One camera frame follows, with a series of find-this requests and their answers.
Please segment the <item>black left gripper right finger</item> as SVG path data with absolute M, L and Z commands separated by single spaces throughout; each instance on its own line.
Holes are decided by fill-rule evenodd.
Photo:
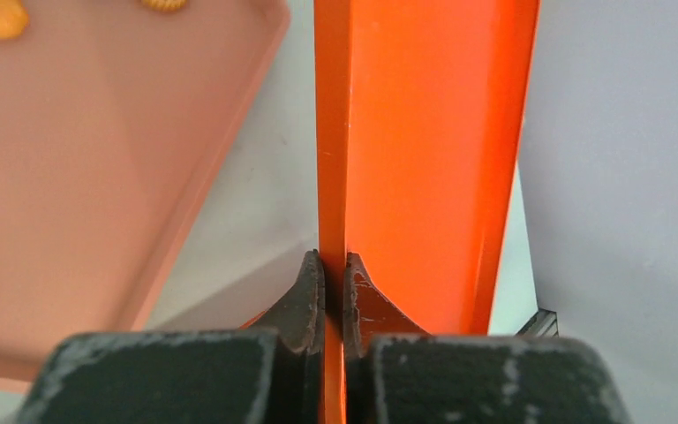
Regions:
M 373 283 L 359 254 L 343 278 L 346 417 L 349 423 L 423 423 L 429 335 Z

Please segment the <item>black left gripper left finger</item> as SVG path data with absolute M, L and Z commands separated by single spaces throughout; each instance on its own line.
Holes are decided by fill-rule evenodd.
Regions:
M 265 422 L 319 422 L 325 276 L 317 251 L 305 253 L 295 283 L 251 327 L 275 336 Z

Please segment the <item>orange tin lid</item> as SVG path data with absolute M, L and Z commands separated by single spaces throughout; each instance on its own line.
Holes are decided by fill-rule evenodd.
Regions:
M 537 1 L 314 3 L 320 421 L 349 423 L 343 278 L 359 254 L 429 335 L 515 335 L 537 312 L 517 156 Z

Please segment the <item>round orange cookie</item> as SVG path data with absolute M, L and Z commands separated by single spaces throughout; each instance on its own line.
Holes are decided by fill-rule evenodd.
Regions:
M 187 0 L 140 0 L 147 8 L 160 12 L 179 11 L 188 3 Z

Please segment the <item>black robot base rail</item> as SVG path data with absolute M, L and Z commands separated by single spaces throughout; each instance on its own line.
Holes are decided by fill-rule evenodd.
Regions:
M 559 326 L 557 313 L 546 309 L 539 309 L 517 332 L 517 335 L 530 337 L 558 337 Z

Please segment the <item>pink cookie tray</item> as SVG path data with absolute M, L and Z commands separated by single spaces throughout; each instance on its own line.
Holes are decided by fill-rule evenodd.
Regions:
M 284 1 L 31 1 L 0 42 L 0 390 L 147 321 L 290 24 Z

